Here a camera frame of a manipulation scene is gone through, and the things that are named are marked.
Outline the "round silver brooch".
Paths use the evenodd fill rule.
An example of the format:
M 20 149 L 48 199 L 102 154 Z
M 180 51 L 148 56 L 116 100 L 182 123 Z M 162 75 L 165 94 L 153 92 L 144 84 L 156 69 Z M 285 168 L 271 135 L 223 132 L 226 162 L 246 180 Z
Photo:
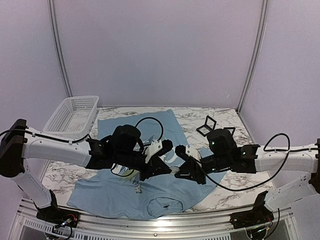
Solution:
M 175 175 L 180 171 L 180 168 L 177 166 L 172 166 L 169 169 L 170 169 L 170 173 L 169 173 L 170 175 Z

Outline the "light blue printed t-shirt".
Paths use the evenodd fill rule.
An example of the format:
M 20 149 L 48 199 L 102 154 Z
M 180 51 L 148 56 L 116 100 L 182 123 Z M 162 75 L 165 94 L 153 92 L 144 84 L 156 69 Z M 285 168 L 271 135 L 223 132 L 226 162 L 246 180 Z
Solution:
M 144 144 L 159 136 L 171 140 L 175 147 L 189 144 L 171 109 L 98 120 L 97 137 L 101 140 L 111 135 L 116 127 L 126 124 L 137 125 Z M 136 185 L 141 186 L 142 193 L 136 193 Z M 67 205 L 105 218 L 149 220 L 188 210 L 204 200 L 216 187 L 210 181 L 197 184 L 169 174 L 140 181 L 139 173 L 131 172 L 126 167 L 121 167 L 117 175 L 103 169 L 89 179 L 79 179 Z

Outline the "white perforated plastic basket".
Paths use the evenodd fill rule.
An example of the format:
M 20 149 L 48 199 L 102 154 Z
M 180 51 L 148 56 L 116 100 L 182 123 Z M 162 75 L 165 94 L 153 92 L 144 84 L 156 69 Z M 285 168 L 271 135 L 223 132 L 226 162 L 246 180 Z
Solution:
M 89 134 L 97 117 L 97 95 L 64 99 L 47 121 L 43 132 L 68 139 L 80 139 Z

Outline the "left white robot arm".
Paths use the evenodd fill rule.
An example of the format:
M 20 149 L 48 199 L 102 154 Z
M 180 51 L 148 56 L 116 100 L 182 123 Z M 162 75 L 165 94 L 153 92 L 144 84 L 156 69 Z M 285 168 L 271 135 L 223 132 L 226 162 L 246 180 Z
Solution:
M 63 219 L 54 194 L 30 171 L 28 159 L 69 163 L 90 170 L 111 169 L 113 165 L 139 172 L 140 180 L 171 173 L 161 156 L 172 150 L 170 140 L 156 140 L 144 147 L 141 132 L 133 125 L 120 125 L 101 140 L 89 136 L 77 140 L 45 135 L 18 119 L 1 134 L 0 175 L 13 180 L 53 223 Z

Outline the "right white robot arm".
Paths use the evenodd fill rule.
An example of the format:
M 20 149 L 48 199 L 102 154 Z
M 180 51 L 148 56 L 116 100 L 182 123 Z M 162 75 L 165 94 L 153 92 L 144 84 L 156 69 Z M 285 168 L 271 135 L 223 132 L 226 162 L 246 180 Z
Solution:
M 184 160 L 176 178 L 195 181 L 204 185 L 211 173 L 229 170 L 234 173 L 256 174 L 258 172 L 302 171 L 305 174 L 274 191 L 260 193 L 248 212 L 247 219 L 258 224 L 267 214 L 280 207 L 320 192 L 320 143 L 286 148 L 269 145 L 247 144 L 238 147 L 231 132 L 215 129 L 207 134 L 212 155 L 201 157 L 199 152 L 183 145 L 175 148 Z

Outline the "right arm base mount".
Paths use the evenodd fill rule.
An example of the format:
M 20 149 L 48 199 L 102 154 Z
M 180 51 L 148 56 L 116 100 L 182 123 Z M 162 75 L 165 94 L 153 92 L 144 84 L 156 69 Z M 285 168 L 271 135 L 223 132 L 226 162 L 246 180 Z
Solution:
M 255 225 L 268 223 L 274 220 L 273 211 L 265 206 L 268 191 L 257 195 L 251 210 L 235 212 L 230 215 L 230 223 L 234 229 L 248 228 Z

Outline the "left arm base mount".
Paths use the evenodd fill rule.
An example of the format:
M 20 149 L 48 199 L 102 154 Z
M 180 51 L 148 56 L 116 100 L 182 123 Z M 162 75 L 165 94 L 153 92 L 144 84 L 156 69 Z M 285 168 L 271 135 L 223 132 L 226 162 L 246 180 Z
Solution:
M 51 202 L 48 207 L 39 208 L 35 204 L 37 209 L 36 217 L 40 220 L 50 222 L 58 226 L 61 226 L 62 223 L 67 220 L 71 220 L 71 222 L 67 222 L 66 225 L 68 227 L 76 228 L 79 222 L 80 213 L 78 211 L 58 207 L 55 194 L 52 190 L 49 190 L 49 193 Z

